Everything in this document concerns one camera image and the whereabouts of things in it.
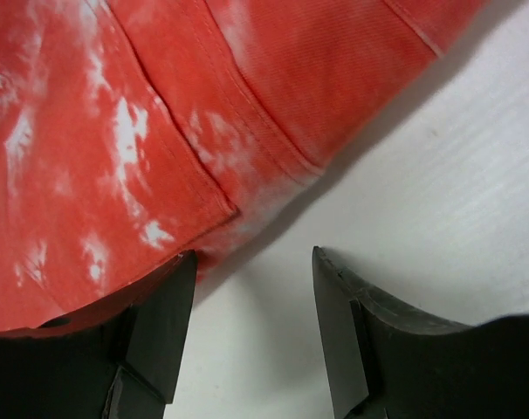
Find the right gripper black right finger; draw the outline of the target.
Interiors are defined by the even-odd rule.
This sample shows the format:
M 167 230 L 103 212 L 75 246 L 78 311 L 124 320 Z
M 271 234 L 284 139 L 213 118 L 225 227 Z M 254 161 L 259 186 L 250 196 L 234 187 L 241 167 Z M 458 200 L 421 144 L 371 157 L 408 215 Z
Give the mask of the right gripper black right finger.
M 313 289 L 338 418 L 529 418 L 529 314 L 467 326 L 315 247 Z

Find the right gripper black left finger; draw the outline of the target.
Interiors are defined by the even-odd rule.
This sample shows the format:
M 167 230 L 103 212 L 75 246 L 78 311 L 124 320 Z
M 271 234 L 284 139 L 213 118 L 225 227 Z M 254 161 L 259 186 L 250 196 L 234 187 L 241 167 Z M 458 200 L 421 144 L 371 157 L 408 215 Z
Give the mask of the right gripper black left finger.
M 0 418 L 161 418 L 174 400 L 197 258 L 36 328 L 0 332 Z

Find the red white tie-dye trousers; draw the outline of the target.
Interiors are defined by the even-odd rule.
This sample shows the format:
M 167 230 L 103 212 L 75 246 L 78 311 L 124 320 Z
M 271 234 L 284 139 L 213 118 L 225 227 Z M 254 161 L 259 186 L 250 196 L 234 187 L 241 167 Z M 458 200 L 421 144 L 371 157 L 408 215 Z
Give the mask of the red white tie-dye trousers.
M 0 332 L 252 239 L 480 1 L 0 1 Z

